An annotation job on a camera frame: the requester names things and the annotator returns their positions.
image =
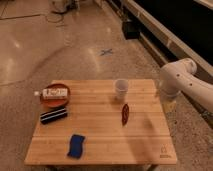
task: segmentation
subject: red bowl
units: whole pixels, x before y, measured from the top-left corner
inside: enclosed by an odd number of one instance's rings
[[[47,86],[46,88],[66,88],[68,90],[68,96],[67,96],[67,99],[44,99],[43,95],[41,94],[40,102],[44,107],[57,108],[57,107],[66,106],[69,103],[70,89],[68,86],[64,84],[56,83],[56,84],[51,84]]]

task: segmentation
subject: concrete floor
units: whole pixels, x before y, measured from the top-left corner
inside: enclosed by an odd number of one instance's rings
[[[48,1],[10,1],[2,17],[47,14]],[[5,1],[0,1],[0,13]],[[113,54],[100,56],[101,50]],[[44,16],[0,20],[0,171],[45,170],[23,161],[42,108],[33,96],[54,79],[152,78],[159,67],[137,41],[126,41],[121,21],[104,4],[89,0],[59,23]],[[213,170],[213,132],[181,95],[174,112],[166,114],[178,156],[174,166],[156,170]],[[61,170],[143,170],[142,166],[64,167]]]

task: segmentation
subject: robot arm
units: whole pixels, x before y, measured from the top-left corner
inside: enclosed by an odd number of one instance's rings
[[[213,112],[213,85],[194,77],[196,71],[197,65],[190,58],[166,64],[160,71],[160,89],[171,98],[183,91],[208,111]]]

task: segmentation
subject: white cup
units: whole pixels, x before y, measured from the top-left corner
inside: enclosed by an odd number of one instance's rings
[[[125,100],[126,93],[128,91],[128,81],[125,79],[118,79],[115,81],[115,93],[116,98],[120,101]]]

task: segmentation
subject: sponge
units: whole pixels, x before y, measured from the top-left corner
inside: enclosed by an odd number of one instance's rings
[[[70,139],[70,150],[67,155],[79,159],[83,153],[84,139],[84,136],[74,134]]]

